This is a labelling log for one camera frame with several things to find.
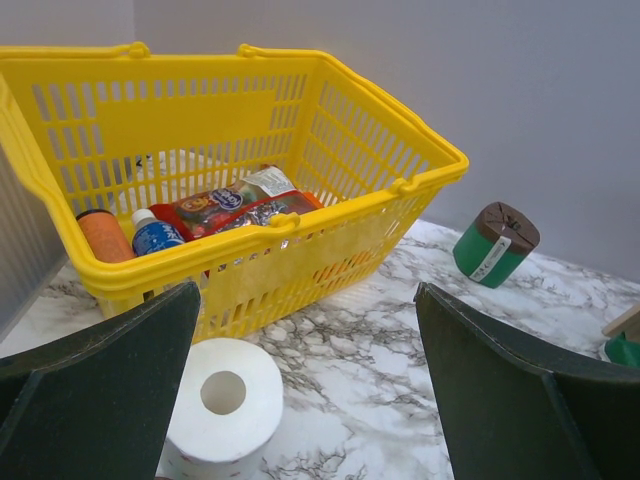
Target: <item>brown lid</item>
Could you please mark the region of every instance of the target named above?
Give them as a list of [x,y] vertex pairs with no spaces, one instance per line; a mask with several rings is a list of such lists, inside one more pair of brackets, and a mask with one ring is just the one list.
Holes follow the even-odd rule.
[[92,213],[108,213],[109,215],[113,215],[109,210],[104,210],[102,208],[93,208],[91,210],[85,210],[82,213],[76,215],[76,220],[80,220],[82,217],[86,217],[87,215],[91,215]]
[[511,239],[509,251],[527,255],[540,243],[538,229],[522,213],[506,203],[487,205],[474,224],[480,234],[492,243],[502,237]]

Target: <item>blue bottle label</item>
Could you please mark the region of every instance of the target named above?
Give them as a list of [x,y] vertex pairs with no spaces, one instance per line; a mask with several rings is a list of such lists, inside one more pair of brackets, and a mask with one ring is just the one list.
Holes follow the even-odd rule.
[[154,222],[138,230],[133,236],[132,243],[135,254],[141,256],[182,245],[184,238],[173,225]]

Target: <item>bottle cap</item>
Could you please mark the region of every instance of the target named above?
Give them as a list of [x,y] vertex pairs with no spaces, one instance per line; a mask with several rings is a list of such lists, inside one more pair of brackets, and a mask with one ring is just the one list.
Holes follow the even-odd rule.
[[138,229],[138,225],[140,224],[140,222],[148,219],[156,220],[156,216],[148,208],[141,208],[140,210],[136,210],[135,212],[133,212],[133,215],[131,215],[131,221],[133,222],[133,226],[136,230]]

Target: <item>toilet paper roll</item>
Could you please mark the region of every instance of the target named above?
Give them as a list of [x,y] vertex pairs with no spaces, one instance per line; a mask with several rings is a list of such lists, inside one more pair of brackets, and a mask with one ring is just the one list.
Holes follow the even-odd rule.
[[177,480],[250,478],[282,417],[282,376],[264,350],[215,338],[189,351],[163,456]]

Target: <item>snack bag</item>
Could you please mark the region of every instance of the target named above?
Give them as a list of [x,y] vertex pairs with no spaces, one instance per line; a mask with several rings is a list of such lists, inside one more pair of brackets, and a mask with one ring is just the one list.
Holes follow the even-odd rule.
[[265,226],[278,213],[303,214],[320,207],[313,196],[296,190],[279,168],[270,166],[229,187],[152,205],[150,210],[190,241],[245,225]]

